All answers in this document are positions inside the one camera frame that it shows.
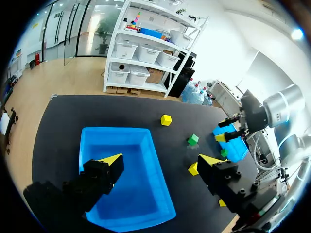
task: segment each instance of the white storage bin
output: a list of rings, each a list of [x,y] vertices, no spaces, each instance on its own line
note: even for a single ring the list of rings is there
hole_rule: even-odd
[[[179,57],[172,56],[165,52],[160,53],[157,57],[156,61],[160,64],[160,66],[173,69],[176,63],[180,60]]]
[[[141,62],[147,62],[147,63],[155,63],[156,58],[161,53],[161,50],[148,45],[148,44],[139,44],[138,48],[138,59]]]
[[[176,31],[176,30],[171,30],[170,35],[171,35],[172,42],[184,49],[187,49],[190,42],[192,41],[192,38],[190,36],[187,36],[186,34]]]
[[[123,70],[119,69],[120,65],[124,65]],[[127,75],[130,73],[129,66],[122,63],[111,63],[108,82],[109,83],[120,83],[125,84]]]
[[[131,85],[143,86],[146,79],[150,76],[146,67],[131,65],[128,80]]]
[[[116,42],[116,58],[132,59],[138,44],[128,40]]]
[[[159,0],[158,5],[175,13],[177,7],[182,3],[182,0]]]

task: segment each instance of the black mat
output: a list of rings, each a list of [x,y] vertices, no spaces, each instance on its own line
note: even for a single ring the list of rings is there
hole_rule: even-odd
[[[169,127],[161,126],[163,114],[172,116]],[[79,147],[84,127],[136,127],[151,131],[163,175],[171,195],[176,217],[148,233],[221,232],[235,214],[219,207],[218,197],[210,194],[200,176],[191,176],[188,167],[199,153],[221,158],[211,134],[226,117],[220,108],[168,100],[122,96],[58,96],[44,112],[35,139],[33,182],[51,181],[61,188],[63,181],[79,172]],[[200,137],[196,149],[187,138]],[[250,179],[256,177],[255,164],[248,154],[239,170]]]

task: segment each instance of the green cube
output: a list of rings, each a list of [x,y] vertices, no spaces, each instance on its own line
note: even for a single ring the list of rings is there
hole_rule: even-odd
[[[220,155],[225,158],[229,155],[229,151],[227,149],[222,149]]]
[[[195,144],[197,144],[199,141],[199,137],[195,134],[191,135],[191,137],[188,139],[188,143],[192,146],[194,146]]]

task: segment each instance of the wooden pallet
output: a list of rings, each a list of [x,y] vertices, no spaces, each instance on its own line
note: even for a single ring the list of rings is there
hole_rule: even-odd
[[[116,94],[117,93],[117,88],[114,87],[114,86],[108,86],[106,92],[107,93],[111,93],[111,94]]]
[[[118,87],[117,93],[127,94],[128,89],[126,87]]]
[[[139,96],[141,94],[141,90],[131,88],[131,94]]]

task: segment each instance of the blue tray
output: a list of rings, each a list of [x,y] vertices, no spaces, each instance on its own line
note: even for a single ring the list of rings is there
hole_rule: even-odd
[[[176,216],[148,129],[84,128],[79,171],[90,159],[123,154],[124,172],[103,194],[87,219],[116,232],[152,227]]]
[[[217,126],[217,128],[213,130],[213,134],[219,135],[225,132],[234,132],[234,131],[236,131],[234,125],[230,124],[222,128],[219,128]],[[227,158],[234,163],[243,160],[248,151],[247,146],[245,145],[241,137],[232,139],[229,142],[219,142],[219,144],[223,149],[227,149],[229,151],[229,155],[227,156]]]

